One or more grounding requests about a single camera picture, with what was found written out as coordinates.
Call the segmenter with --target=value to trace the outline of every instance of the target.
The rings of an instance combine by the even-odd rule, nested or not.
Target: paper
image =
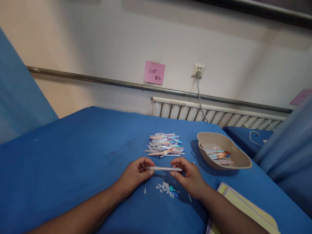
[[[269,233],[280,234],[280,232],[278,231],[277,223],[272,216],[270,216],[268,213],[253,204],[251,201],[240,195],[233,188],[222,182],[218,188],[218,192],[223,194],[232,204],[234,204],[242,212],[250,216],[257,223],[259,223]],[[220,234],[219,230],[214,225],[211,219],[209,219],[208,221],[206,234]]]
[[[295,97],[294,100],[292,100],[290,104],[299,105],[300,103],[304,101],[306,96],[309,96],[309,95],[312,95],[312,89],[304,89],[297,95],[297,97]]]
[[[161,63],[155,63],[146,61],[144,81],[154,84],[163,84],[163,75],[165,73],[165,65]]]

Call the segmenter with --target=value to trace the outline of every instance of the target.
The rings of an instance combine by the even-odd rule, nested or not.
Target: hand
[[[155,166],[155,163],[146,157],[139,158],[127,166],[121,177],[113,184],[115,191],[122,196],[128,197],[143,181],[154,174],[154,170],[146,170],[147,166]]]
[[[175,158],[170,162],[172,167],[179,167],[185,172],[185,177],[178,172],[170,172],[185,190],[194,198],[201,200],[206,194],[204,189],[210,187],[202,178],[197,166],[184,157]]]

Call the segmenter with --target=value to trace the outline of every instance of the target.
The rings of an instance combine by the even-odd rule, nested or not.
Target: person's left hand
[[[147,166],[155,166],[155,163],[146,157],[139,158],[127,166],[121,177],[113,184],[115,190],[123,197],[128,197],[143,181],[154,174],[154,170],[146,170]]]

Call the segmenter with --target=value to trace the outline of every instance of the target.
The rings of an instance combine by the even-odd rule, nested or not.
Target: beige plastic basin
[[[197,134],[198,148],[201,152],[205,162],[216,170],[237,170],[251,168],[252,162],[250,158],[241,151],[234,142],[228,137],[219,133],[205,133],[201,132]],[[206,150],[226,150],[231,153],[231,160],[233,165],[219,165],[212,160]]]

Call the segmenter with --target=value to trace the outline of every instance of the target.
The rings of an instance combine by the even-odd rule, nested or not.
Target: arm
[[[178,172],[170,172],[170,174],[192,197],[202,202],[222,234],[268,234],[257,222],[212,189],[204,181],[196,165],[183,157],[172,160],[170,164],[183,169],[185,177]]]
[[[121,177],[111,187],[29,233],[85,234],[94,232],[140,183],[154,174],[153,170],[145,171],[146,166],[155,166],[155,164],[145,157],[129,163]]]

